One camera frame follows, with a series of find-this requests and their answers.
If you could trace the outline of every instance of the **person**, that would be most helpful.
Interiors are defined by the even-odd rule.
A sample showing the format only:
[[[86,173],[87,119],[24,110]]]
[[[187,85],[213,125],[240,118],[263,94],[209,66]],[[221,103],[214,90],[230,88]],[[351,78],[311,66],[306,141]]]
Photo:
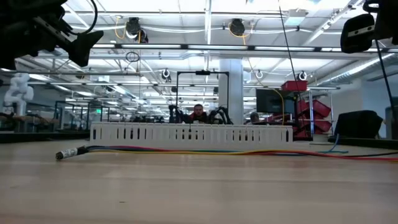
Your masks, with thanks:
[[[190,115],[190,118],[193,122],[207,123],[207,114],[203,111],[203,106],[201,104],[197,104],[193,107],[193,113]]]
[[[256,112],[250,114],[250,122],[248,124],[254,124],[260,122],[260,116]]]

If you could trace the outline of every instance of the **computer monitor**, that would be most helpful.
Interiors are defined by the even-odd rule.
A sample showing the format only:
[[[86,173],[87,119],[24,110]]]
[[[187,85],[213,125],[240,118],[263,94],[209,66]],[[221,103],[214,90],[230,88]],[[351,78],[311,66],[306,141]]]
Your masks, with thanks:
[[[294,114],[294,100],[286,97],[290,91],[278,91],[284,97],[285,114]],[[282,113],[282,100],[274,90],[256,90],[258,113]]]

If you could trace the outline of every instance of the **cable connector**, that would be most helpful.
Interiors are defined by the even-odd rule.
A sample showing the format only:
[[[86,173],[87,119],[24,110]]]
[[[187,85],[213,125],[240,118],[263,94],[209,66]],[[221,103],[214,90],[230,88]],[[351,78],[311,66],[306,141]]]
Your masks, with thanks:
[[[66,158],[73,157],[73,156],[86,154],[87,152],[88,152],[88,149],[85,146],[78,147],[78,148],[72,148],[72,149],[66,149],[66,150],[57,152],[55,155],[55,158],[57,160],[61,160],[61,159],[66,159]]]

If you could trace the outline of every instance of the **white column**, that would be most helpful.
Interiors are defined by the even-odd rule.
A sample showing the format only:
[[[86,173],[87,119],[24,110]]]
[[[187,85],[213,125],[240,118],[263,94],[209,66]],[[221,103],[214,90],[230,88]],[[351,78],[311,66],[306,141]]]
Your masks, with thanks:
[[[241,59],[220,59],[220,72],[229,72],[228,113],[234,124],[243,124],[243,66]],[[227,105],[228,78],[218,77],[218,106]]]

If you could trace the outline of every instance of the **yellow cable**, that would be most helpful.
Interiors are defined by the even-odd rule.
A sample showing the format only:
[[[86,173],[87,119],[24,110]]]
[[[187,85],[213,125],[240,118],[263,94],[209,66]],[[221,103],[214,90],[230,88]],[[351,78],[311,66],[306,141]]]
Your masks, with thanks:
[[[242,36],[238,36],[238,35],[235,35],[235,34],[233,34],[232,32],[231,32],[231,22],[228,24],[228,30],[229,30],[229,33],[230,34],[232,34],[234,37],[239,37],[239,38],[242,38],[243,39],[243,45],[246,45],[246,40],[245,40],[245,37],[248,37],[251,33],[252,33],[252,31],[253,31],[253,27],[254,27],[254,25],[252,24],[252,26],[251,26],[251,30],[250,30],[250,33],[248,34],[248,35],[242,35]]]
[[[252,153],[260,153],[260,152],[274,152],[276,150],[256,150],[256,151],[247,151],[247,152],[191,152],[191,151],[159,151],[159,152],[144,152],[144,151],[119,151],[119,150],[95,150],[90,152],[114,152],[114,153],[134,153],[134,154],[194,154],[194,155],[219,155],[219,156],[243,156]]]
[[[119,22],[119,18],[116,18],[116,26],[118,26],[118,22]],[[117,32],[117,30],[115,28],[114,33],[116,34],[116,37],[118,37],[121,40],[124,39],[124,37],[126,36],[126,26],[127,26],[127,22],[124,23],[124,31],[123,31],[123,36],[122,37],[119,36],[119,34],[118,34],[118,32]]]
[[[276,93],[278,93],[278,95],[280,96],[280,99],[282,100],[282,125],[284,125],[285,124],[285,101],[284,101],[284,97],[277,90],[274,90],[274,91]]]
[[[248,58],[248,62],[249,62],[249,65],[250,65],[250,67],[251,67],[251,70],[254,72],[254,69],[253,69],[253,66],[251,65],[251,62],[250,62],[250,58]],[[255,78],[257,79],[257,81],[260,83],[260,85],[262,85],[262,86],[264,86],[262,83],[261,83],[261,80],[257,77],[257,75],[256,74],[254,74],[254,76],[255,76]],[[284,101],[284,97],[277,91],[277,90],[274,90],[276,93],[278,93],[278,95],[280,96],[280,99],[282,100],[282,125],[284,125],[285,124],[285,101]]]

